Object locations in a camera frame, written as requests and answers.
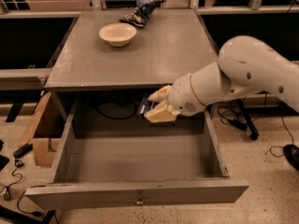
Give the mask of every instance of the drawer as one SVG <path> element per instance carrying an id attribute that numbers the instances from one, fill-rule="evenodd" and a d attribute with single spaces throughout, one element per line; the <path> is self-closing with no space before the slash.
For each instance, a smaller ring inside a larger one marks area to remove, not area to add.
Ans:
<path id="1" fill-rule="evenodd" d="M 45 210 L 235 202 L 249 185 L 229 177 L 209 113 L 151 124 L 135 112 L 146 92 L 82 92 L 49 184 L 26 196 Z"/>

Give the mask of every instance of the drawer knob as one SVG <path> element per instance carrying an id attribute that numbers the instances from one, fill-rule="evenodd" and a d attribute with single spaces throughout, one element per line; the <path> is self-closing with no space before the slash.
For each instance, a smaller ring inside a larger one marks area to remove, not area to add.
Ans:
<path id="1" fill-rule="evenodd" d="M 143 205 L 142 197 L 141 195 L 138 196 L 138 201 L 135 203 L 135 205 Z"/>

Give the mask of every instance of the speckled floor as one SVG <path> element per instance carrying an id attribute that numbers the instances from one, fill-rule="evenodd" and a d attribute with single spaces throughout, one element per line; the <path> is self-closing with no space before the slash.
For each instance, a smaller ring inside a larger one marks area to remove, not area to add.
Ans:
<path id="1" fill-rule="evenodd" d="M 33 107 L 26 105 L 15 122 L 5 123 L 9 106 L 1 105 L 0 138 L 4 141 L 1 155 L 8 156 L 11 162 L 0 172 L 0 185 L 16 180 L 11 176 L 14 169 L 12 152 L 31 118 Z M 295 144 L 298 144 L 299 117 L 285 117 L 284 120 Z M 256 141 L 249 138 L 249 131 L 242 132 L 224 125 L 218 116 L 213 118 L 213 123 L 231 178 L 249 182 L 249 188 L 236 203 L 58 210 L 59 223 L 298 223 L 299 173 L 285 157 L 276 158 L 269 152 L 270 147 L 292 142 L 282 118 L 276 114 L 257 118 L 254 124 L 260 136 Z M 274 148 L 273 152 L 279 155 L 281 148 Z M 44 184 L 50 173 L 50 168 L 35 166 L 32 152 L 22 160 L 25 165 L 19 173 L 22 173 L 23 180 L 11 187 L 11 201 L 0 197 L 1 205 L 15 211 L 21 193 L 33 185 Z M 22 200 L 21 209 L 27 212 L 42 211 L 27 198 Z M 0 223 L 8 222 L 0 218 Z"/>

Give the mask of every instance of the white bowl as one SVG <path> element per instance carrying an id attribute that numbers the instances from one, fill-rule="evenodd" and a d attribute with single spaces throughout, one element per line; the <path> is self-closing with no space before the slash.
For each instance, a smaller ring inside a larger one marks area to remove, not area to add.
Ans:
<path id="1" fill-rule="evenodd" d="M 111 46 L 122 47 L 127 45 L 136 33 L 136 28 L 130 24 L 114 23 L 103 27 L 99 35 Z"/>

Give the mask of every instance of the brown box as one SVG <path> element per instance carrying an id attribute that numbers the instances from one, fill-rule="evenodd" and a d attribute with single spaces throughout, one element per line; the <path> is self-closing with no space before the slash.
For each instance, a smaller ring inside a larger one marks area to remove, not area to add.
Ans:
<path id="1" fill-rule="evenodd" d="M 62 116 L 47 92 L 36 106 L 18 146 L 33 144 L 36 165 L 51 167 L 62 132 Z"/>

